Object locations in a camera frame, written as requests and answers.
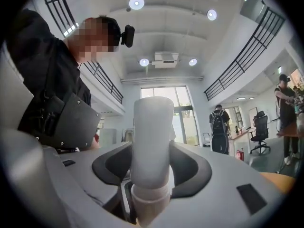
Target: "ceiling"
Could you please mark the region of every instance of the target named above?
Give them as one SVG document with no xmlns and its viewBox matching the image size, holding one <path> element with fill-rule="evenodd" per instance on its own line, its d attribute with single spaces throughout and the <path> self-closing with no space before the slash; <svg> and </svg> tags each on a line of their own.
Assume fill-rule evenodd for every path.
<svg viewBox="0 0 304 228">
<path fill-rule="evenodd" d="M 127 12 L 129 0 L 67 0 L 75 18 L 85 19 L 94 11 L 94 16 L 106 14 L 115 18 L 122 30 L 127 24 L 135 27 L 133 46 L 120 46 L 117 55 L 122 58 L 123 77 L 155 70 L 151 64 L 146 69 L 137 61 L 142 58 L 152 61 L 157 51 L 179 53 L 179 62 L 173 70 L 192 70 L 197 75 L 219 47 L 244 0 L 144 1 L 141 10 Z M 217 12 L 216 20 L 207 18 L 209 9 Z M 196 66 L 189 66 L 191 58 L 198 60 Z"/>
<path fill-rule="evenodd" d="M 235 102 L 243 102 L 246 100 L 249 100 L 251 97 L 255 97 L 267 89 L 269 89 L 274 84 L 271 82 L 271 80 L 267 77 L 267 75 L 263 72 L 259 74 L 254 80 L 252 80 L 250 83 L 248 83 L 246 86 L 244 86 L 241 90 L 227 98 L 225 101 L 223 101 L 223 104 L 226 103 L 235 103 Z M 245 100 L 237 100 L 239 97 L 246 98 Z"/>
<path fill-rule="evenodd" d="M 282 74 L 286 74 L 287 76 L 297 69 L 297 65 L 285 49 L 272 61 L 271 64 L 269 64 L 264 71 L 274 85 L 279 83 L 279 67 L 282 69 Z"/>
<path fill-rule="evenodd" d="M 222 103 L 235 103 L 249 100 L 251 97 L 255 97 L 270 87 L 279 83 L 278 68 L 281 67 L 282 74 L 290 75 L 297 69 L 297 65 L 294 60 L 289 56 L 288 52 L 284 49 L 269 65 L 259 74 L 255 79 L 249 82 L 241 90 L 227 98 Z M 246 98 L 245 100 L 237 100 L 239 97 Z"/>
</svg>

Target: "railing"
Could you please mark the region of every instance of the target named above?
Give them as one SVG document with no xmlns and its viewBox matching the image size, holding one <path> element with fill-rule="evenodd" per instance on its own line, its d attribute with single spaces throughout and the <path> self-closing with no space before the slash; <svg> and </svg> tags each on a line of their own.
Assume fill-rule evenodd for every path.
<svg viewBox="0 0 304 228">
<path fill-rule="evenodd" d="M 108 75 L 101 68 L 98 62 L 83 63 L 87 69 L 95 76 L 102 86 L 116 99 L 120 104 L 123 102 L 123 95 L 119 92 L 116 86 L 112 83 Z"/>
<path fill-rule="evenodd" d="M 44 0 L 62 35 L 68 36 L 78 26 L 66 0 Z"/>
<path fill-rule="evenodd" d="M 265 10 L 259 25 L 241 52 L 221 76 L 204 91 L 208 101 L 224 91 L 246 72 L 246 70 L 267 49 L 268 45 L 279 32 L 284 20 L 284 18 L 273 12 L 270 8 Z"/>
<path fill-rule="evenodd" d="M 67 5 L 66 0 L 44 0 L 49 12 L 51 13 L 54 21 L 56 22 L 61 33 L 67 37 L 72 31 L 78 27 L 78 23 L 75 22 L 74 17 Z M 101 83 L 101 85 L 110 94 L 122 104 L 123 95 L 112 83 L 108 75 L 101 68 L 98 62 L 86 62 L 84 65 L 95 76 L 95 78 Z"/>
</svg>

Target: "black backpack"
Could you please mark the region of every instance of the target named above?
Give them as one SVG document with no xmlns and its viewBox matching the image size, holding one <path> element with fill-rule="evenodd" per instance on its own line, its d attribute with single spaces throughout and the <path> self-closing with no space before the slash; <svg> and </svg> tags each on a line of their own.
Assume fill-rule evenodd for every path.
<svg viewBox="0 0 304 228">
<path fill-rule="evenodd" d="M 212 112 L 212 133 L 213 134 L 224 134 L 226 132 L 226 125 L 223 120 L 224 110 L 220 112 Z"/>
</svg>

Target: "red fire extinguisher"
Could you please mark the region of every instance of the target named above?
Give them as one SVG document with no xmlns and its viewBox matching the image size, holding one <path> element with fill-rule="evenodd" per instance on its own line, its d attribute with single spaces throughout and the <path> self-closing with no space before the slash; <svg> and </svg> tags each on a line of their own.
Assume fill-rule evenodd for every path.
<svg viewBox="0 0 304 228">
<path fill-rule="evenodd" d="M 241 160 L 241 161 L 244 161 L 244 151 L 241 151 L 241 150 L 237 150 L 237 156 L 236 156 L 237 159 Z"/>
</svg>

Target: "black office chair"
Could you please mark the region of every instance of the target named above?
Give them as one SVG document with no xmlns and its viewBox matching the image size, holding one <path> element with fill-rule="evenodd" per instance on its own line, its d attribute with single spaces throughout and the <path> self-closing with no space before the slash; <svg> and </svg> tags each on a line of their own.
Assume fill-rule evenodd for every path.
<svg viewBox="0 0 304 228">
<path fill-rule="evenodd" d="M 266 142 L 264 142 L 264 140 L 268 138 L 268 128 L 267 128 L 268 117 L 265 115 L 263 111 L 261 111 L 256 114 L 253 120 L 256 126 L 256 135 L 253 136 L 251 133 L 250 140 L 253 142 L 258 142 L 258 145 L 255 146 L 254 149 L 250 150 L 250 153 L 252 154 L 252 151 L 257 149 L 260 149 L 260 153 L 261 153 L 261 148 L 268 148 L 270 151 L 271 150 L 270 147 L 267 146 Z"/>
</svg>

